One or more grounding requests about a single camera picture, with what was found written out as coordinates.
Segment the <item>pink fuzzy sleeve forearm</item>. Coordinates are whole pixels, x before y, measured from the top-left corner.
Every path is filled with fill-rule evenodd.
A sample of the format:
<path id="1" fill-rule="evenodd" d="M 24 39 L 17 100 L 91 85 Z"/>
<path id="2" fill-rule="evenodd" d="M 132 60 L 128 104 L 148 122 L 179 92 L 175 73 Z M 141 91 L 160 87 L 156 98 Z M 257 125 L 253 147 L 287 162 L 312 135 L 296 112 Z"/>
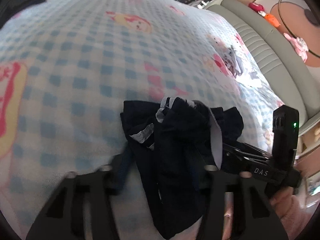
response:
<path id="1" fill-rule="evenodd" d="M 281 217 L 280 221 L 289 239 L 296 239 L 305 229 L 312 215 L 301 209 L 296 196 L 290 197 L 290 205 Z"/>

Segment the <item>right hand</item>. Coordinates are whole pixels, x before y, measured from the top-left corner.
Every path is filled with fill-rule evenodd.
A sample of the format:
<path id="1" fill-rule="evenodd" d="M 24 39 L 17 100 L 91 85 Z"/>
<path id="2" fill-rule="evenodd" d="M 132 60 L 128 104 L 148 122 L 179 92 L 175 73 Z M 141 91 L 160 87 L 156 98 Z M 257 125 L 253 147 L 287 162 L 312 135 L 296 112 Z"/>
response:
<path id="1" fill-rule="evenodd" d="M 293 218 L 302 212 L 299 200 L 293 194 L 292 187 L 280 189 L 270 199 L 270 204 L 280 219 Z"/>

